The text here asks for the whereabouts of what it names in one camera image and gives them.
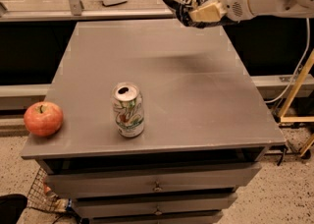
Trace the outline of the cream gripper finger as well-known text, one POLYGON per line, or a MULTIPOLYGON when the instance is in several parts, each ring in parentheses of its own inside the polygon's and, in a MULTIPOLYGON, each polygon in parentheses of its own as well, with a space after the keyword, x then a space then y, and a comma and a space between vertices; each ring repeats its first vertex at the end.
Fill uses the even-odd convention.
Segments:
POLYGON ((219 22, 227 14, 226 8, 219 0, 208 0, 198 6, 193 6, 189 12, 194 22, 214 23, 219 22))

